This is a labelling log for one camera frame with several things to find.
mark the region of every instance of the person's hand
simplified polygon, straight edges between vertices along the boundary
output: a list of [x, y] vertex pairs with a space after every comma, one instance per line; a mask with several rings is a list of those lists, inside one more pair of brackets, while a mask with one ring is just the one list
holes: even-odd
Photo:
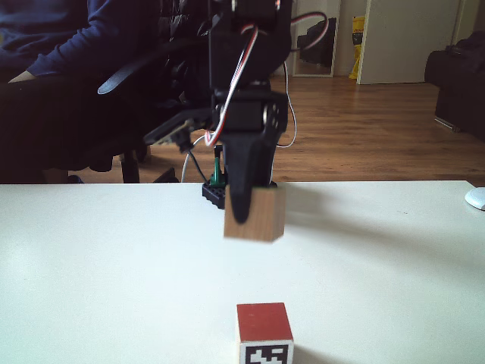
[[20, 82], [20, 81], [30, 81], [30, 80], [35, 80], [36, 78], [37, 77], [35, 77], [29, 71], [25, 71], [22, 74], [19, 74], [17, 77], [12, 78], [8, 83], [14, 83], [14, 82]]

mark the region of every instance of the wooden cube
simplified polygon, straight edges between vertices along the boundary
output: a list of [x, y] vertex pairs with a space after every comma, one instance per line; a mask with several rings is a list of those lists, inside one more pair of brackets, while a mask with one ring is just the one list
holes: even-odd
[[281, 187], [253, 188], [248, 220], [244, 224], [239, 224], [234, 218], [228, 186], [225, 210], [225, 237], [275, 241], [282, 237], [285, 231], [286, 191]]
[[239, 364], [292, 364], [293, 336], [284, 303], [237, 305]]

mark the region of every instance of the cube with red top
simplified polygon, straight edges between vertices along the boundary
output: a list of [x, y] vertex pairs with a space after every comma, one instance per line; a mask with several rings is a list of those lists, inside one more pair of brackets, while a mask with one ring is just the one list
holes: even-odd
[[292, 364], [293, 336], [284, 303], [237, 305], [239, 364]]

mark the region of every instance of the white door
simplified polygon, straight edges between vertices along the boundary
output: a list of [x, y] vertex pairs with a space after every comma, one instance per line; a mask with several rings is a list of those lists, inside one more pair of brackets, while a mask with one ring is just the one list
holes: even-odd
[[459, 2], [368, 0], [357, 82], [424, 82], [430, 53], [452, 42]]

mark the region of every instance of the green component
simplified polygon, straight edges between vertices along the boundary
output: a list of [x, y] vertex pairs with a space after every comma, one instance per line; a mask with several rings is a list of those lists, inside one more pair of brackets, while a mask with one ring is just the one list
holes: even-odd
[[224, 176], [222, 175], [221, 170], [221, 162], [219, 157], [215, 157], [215, 167], [214, 167], [214, 174], [211, 176], [211, 180], [209, 181], [211, 187], [225, 187], [226, 181]]

